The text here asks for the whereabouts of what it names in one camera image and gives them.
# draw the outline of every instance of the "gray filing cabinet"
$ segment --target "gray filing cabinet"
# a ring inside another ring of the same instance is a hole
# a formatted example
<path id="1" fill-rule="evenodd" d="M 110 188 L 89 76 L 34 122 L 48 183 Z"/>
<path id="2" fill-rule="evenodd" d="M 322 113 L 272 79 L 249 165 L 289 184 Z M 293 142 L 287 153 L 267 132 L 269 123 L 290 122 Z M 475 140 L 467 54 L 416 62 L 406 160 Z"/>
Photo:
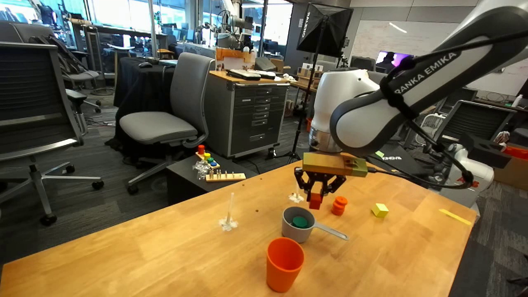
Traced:
<path id="1" fill-rule="evenodd" d="M 279 142 L 289 82 L 242 80 L 211 71 L 206 89 L 206 143 L 224 156 L 242 156 Z"/>

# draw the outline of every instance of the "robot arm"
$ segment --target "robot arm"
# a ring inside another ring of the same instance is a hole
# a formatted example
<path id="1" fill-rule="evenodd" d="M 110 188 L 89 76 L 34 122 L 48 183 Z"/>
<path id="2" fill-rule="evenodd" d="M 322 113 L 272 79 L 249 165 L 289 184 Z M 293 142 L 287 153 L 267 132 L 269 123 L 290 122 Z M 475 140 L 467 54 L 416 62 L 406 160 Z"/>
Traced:
<path id="1" fill-rule="evenodd" d="M 528 28 L 528 0 L 483 0 L 460 26 L 434 51 L 521 34 Z M 406 117 L 388 97 L 399 97 L 412 112 L 421 112 L 450 90 L 526 54 L 528 34 L 465 51 L 427 54 L 412 69 L 402 69 L 381 89 L 340 102 L 330 117 L 331 138 L 345 151 L 368 156 L 386 143 Z"/>

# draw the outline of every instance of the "yellow block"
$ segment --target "yellow block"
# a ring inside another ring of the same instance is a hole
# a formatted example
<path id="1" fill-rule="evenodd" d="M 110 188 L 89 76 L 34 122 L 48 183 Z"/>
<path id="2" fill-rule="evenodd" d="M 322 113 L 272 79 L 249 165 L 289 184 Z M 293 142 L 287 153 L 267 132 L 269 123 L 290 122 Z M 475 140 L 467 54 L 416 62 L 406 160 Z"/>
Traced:
<path id="1" fill-rule="evenodd" d="M 371 211 L 376 217 L 384 217 L 389 212 L 389 208 L 383 203 L 376 203 Z"/>

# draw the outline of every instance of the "orange cup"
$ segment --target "orange cup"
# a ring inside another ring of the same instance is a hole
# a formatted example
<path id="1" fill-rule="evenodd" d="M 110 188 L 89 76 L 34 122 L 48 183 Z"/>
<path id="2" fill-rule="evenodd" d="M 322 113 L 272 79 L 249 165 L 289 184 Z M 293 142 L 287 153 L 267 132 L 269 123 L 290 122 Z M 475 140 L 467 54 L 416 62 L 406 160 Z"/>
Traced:
<path id="1" fill-rule="evenodd" d="M 292 287 L 303 262 L 300 244 L 290 237 L 277 237 L 267 245 L 267 285 L 275 292 Z"/>

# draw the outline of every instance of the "cardboard box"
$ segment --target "cardboard box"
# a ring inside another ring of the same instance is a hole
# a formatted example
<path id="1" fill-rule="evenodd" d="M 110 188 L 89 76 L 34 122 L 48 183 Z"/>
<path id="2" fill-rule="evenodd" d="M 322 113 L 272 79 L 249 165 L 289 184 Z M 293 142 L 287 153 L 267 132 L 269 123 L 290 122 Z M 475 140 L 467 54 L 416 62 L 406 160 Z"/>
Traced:
<path id="1" fill-rule="evenodd" d="M 511 156 L 505 168 L 495 168 L 495 181 L 528 191 L 528 158 Z"/>

